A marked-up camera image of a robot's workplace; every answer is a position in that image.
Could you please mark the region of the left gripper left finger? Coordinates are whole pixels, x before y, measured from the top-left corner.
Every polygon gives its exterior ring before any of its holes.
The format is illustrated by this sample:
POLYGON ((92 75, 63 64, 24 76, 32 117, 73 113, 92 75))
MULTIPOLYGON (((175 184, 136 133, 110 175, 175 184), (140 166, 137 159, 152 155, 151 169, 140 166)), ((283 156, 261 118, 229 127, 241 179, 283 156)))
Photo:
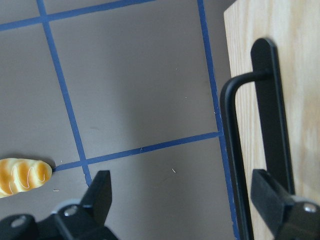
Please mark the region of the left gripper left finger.
POLYGON ((100 170, 80 201, 80 206, 98 223, 104 224, 112 205, 112 184, 109 170, 100 170))

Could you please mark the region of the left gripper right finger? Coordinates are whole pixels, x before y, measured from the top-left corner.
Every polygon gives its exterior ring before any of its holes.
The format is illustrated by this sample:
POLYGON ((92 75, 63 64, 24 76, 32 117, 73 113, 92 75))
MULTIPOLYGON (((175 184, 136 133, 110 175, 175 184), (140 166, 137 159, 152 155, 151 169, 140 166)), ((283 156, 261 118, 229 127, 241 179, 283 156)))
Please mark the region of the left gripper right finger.
POLYGON ((295 204, 289 194, 266 170, 254 169, 251 201, 272 234, 277 234, 295 204))

